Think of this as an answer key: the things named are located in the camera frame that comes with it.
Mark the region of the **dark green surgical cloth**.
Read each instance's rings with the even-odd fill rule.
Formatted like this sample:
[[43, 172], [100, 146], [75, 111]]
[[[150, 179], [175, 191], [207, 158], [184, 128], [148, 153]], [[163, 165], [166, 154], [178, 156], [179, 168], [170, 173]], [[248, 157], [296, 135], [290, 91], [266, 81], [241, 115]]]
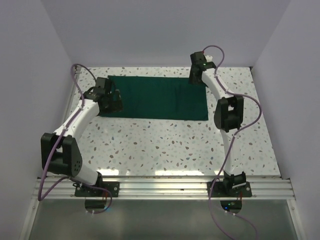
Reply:
[[183, 77], [111, 76], [123, 110], [108, 118], [207, 121], [206, 87]]

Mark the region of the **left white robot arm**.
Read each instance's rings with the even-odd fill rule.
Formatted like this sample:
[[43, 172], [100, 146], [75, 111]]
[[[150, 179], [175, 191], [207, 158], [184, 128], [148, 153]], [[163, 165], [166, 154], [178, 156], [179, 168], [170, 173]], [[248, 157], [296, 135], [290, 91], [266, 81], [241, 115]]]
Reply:
[[92, 196], [103, 193], [104, 184], [98, 171], [84, 163], [78, 141], [89, 123], [97, 116], [121, 112], [120, 91], [109, 78], [99, 77], [95, 86], [85, 91], [74, 112], [53, 133], [44, 133], [40, 139], [44, 173], [68, 176], [86, 184]]

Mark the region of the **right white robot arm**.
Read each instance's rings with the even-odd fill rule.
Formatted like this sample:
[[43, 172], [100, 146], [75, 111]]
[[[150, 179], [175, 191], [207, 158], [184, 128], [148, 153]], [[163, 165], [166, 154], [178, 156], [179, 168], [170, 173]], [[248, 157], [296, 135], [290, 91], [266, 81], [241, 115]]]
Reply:
[[217, 79], [217, 67], [207, 60], [202, 51], [190, 55], [191, 67], [189, 83], [206, 85], [217, 103], [213, 114], [213, 122], [219, 130], [225, 153], [222, 168], [216, 174], [222, 179], [207, 183], [210, 198], [238, 197], [246, 189], [247, 178], [241, 166], [240, 147], [235, 143], [235, 133], [241, 128], [244, 118], [244, 98], [229, 93], [227, 85]]

